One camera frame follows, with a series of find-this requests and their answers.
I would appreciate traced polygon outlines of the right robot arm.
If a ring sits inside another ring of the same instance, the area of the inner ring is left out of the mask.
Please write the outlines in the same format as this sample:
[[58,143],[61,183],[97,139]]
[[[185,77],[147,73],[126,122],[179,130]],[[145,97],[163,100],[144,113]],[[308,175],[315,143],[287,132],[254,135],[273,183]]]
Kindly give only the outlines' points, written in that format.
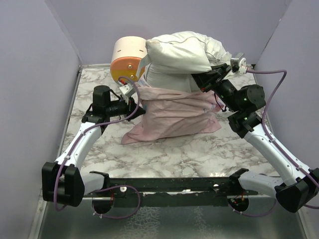
[[240,169],[229,177],[229,189],[235,195],[244,191],[262,193],[275,198],[284,209],[295,213],[318,194],[319,170],[311,169],[297,159],[270,133],[265,117],[257,115],[257,110],[267,110],[270,103],[265,100],[263,87],[253,84],[238,90],[226,79],[230,71],[261,74],[261,71],[254,71],[247,66],[223,64],[213,66],[208,72],[193,74],[192,77],[202,92],[213,91],[233,113],[228,117],[231,129],[255,147],[278,172],[279,177]]

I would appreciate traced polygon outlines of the pink purple printed pillowcase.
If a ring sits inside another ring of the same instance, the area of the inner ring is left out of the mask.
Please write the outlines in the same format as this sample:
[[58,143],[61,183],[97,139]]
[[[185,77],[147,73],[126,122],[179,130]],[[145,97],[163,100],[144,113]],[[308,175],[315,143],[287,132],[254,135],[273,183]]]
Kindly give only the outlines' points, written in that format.
[[121,144],[154,141],[161,138],[213,133],[221,129],[215,114],[220,107],[212,91],[186,93],[138,86],[145,114],[127,132]]

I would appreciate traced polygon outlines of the white pillow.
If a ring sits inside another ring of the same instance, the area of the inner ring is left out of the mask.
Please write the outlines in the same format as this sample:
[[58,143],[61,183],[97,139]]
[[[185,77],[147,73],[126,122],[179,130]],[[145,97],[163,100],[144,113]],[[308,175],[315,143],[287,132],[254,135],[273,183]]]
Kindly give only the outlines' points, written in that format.
[[220,41],[193,31],[160,35],[148,39],[145,47],[147,54],[138,66],[144,73],[138,84],[187,93],[199,91],[193,74],[230,64],[232,57]]

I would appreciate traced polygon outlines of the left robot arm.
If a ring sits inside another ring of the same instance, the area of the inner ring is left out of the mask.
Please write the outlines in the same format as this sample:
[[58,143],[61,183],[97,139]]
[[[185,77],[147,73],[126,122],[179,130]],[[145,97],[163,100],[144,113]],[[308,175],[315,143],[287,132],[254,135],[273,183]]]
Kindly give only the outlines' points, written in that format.
[[133,99],[138,88],[134,83],[122,85],[117,100],[111,100],[113,90],[99,85],[93,90],[92,103],[81,119],[80,128],[70,145],[54,161],[46,162],[41,171],[42,196],[56,206],[77,207],[83,197],[92,192],[106,196],[110,191],[107,175],[99,172],[81,174],[81,168],[94,143],[103,135],[108,125],[130,121],[145,113],[140,99]]

